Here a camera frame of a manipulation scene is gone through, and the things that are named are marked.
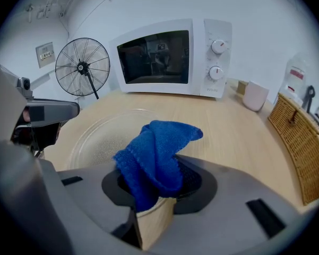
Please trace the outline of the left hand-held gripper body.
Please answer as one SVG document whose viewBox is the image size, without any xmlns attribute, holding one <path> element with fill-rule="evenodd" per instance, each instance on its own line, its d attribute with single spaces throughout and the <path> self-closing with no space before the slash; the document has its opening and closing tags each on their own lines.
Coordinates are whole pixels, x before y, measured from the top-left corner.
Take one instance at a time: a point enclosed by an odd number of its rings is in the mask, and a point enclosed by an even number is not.
<svg viewBox="0 0 319 255">
<path fill-rule="evenodd" d="M 58 139 L 61 122 L 53 122 L 46 116 L 46 111 L 60 101 L 33 96 L 25 99 L 27 104 L 14 127 L 11 141 L 28 147 L 32 153 L 40 153 Z"/>
</svg>

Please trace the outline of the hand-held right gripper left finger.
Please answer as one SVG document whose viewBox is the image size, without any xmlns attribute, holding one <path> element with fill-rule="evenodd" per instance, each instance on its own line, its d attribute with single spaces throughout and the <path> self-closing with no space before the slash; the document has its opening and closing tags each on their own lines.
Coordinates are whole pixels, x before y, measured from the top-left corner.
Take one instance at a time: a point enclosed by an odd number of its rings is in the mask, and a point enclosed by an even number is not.
<svg viewBox="0 0 319 255">
<path fill-rule="evenodd" d="M 72 254 L 141 254 L 122 240 L 125 230 L 137 225 L 128 205 L 116 205 L 104 193 L 103 179 L 112 174 L 108 192 L 118 186 L 114 162 L 56 171 L 40 161 L 42 179 L 50 202 L 69 237 Z"/>
</svg>

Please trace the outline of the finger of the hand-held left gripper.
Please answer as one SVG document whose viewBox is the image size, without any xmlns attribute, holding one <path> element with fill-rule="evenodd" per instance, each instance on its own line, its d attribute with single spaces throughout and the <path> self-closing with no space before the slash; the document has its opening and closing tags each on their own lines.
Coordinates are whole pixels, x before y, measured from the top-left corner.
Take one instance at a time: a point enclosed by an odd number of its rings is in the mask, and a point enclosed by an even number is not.
<svg viewBox="0 0 319 255">
<path fill-rule="evenodd" d="M 76 102 L 62 100 L 33 99 L 27 102 L 27 108 L 33 128 L 65 122 L 80 113 L 80 107 Z"/>
</svg>

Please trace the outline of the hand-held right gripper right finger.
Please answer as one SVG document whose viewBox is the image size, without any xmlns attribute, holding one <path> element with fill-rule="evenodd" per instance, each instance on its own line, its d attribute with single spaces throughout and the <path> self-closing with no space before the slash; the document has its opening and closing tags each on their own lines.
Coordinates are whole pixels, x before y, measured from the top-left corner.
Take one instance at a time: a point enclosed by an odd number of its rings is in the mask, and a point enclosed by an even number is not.
<svg viewBox="0 0 319 255">
<path fill-rule="evenodd" d="M 238 169 L 179 155 L 200 174 L 200 188 L 178 203 L 153 254 L 285 254 L 316 210 L 299 213 L 282 196 Z"/>
</svg>

